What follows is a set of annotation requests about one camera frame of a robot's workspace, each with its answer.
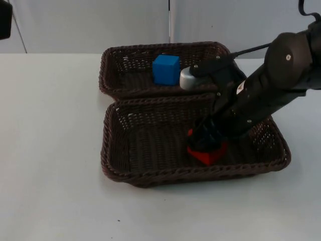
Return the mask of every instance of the red block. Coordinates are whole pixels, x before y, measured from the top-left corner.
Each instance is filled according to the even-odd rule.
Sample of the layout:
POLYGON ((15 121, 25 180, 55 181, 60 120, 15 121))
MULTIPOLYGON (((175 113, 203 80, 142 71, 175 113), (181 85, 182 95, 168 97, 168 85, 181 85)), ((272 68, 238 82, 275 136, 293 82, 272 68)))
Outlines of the red block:
MULTIPOLYGON (((188 136, 190 136, 193 133, 193 130, 190 129, 188 132, 188 136)), ((190 147, 187 146, 187 152, 191 154, 196 159, 200 160, 207 166, 211 166, 213 163, 215 163, 217 160, 219 160, 227 150, 227 142, 223 142, 220 149, 214 150, 212 152, 195 152, 190 149, 190 147)))

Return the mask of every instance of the white background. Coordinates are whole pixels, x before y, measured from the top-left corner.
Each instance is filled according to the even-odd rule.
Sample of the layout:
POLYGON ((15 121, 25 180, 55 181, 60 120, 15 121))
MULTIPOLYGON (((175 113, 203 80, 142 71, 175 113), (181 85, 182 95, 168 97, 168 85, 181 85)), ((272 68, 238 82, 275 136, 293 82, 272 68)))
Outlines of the white background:
MULTIPOLYGON (((321 1, 305 0, 306 12, 321 1)), ((168 0, 11 0, 28 53, 102 53, 119 45, 167 43, 168 0)), ((307 28, 298 0, 171 0, 172 42, 219 41, 231 51, 307 28)), ((0 52, 21 52, 13 29, 0 52)), ((242 58, 262 58, 258 51, 242 58)))

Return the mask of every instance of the white table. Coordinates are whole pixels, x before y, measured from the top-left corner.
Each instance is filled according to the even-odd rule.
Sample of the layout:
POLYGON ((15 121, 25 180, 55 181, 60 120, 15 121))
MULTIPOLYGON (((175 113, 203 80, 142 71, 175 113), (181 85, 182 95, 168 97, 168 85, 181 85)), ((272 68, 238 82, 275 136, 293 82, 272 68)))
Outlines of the white table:
MULTIPOLYGON (((239 60, 250 74, 262 60, 239 60)), ((100 168, 100 55, 0 55, 0 240, 321 238, 321 92, 274 115, 283 171, 138 189, 100 168)))

